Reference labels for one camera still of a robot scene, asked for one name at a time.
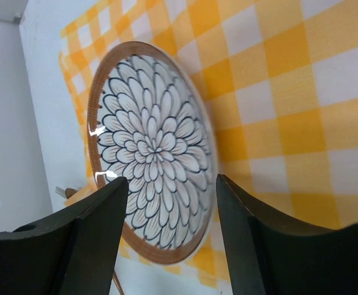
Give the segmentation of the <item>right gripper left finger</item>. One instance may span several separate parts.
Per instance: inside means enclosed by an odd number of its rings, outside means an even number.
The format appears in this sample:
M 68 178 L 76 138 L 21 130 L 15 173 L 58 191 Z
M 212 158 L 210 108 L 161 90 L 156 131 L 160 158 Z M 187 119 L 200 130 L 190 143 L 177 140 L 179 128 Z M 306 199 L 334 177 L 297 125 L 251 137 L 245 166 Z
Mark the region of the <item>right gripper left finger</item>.
M 54 214 L 0 232 L 0 294 L 109 294 L 128 191 L 118 177 Z

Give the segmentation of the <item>floral patterned ceramic plate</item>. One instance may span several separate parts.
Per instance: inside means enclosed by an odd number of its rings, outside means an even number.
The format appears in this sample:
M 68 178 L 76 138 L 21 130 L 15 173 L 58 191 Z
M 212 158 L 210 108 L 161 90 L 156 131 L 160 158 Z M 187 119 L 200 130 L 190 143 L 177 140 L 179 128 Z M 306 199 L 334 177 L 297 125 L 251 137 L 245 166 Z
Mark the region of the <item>floral patterned ceramic plate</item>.
M 162 265 L 194 256 L 217 207 L 217 147 L 202 98 L 162 49 L 123 42 L 102 59 L 87 104 L 97 187 L 129 184 L 123 239 Z

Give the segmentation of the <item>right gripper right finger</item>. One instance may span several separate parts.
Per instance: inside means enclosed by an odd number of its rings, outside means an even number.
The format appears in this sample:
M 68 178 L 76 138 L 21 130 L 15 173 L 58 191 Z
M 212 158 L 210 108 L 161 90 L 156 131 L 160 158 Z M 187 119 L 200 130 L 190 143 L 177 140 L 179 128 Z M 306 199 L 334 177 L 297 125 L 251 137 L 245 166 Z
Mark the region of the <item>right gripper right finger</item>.
M 289 216 L 217 176 L 234 294 L 358 294 L 358 223 L 339 230 Z

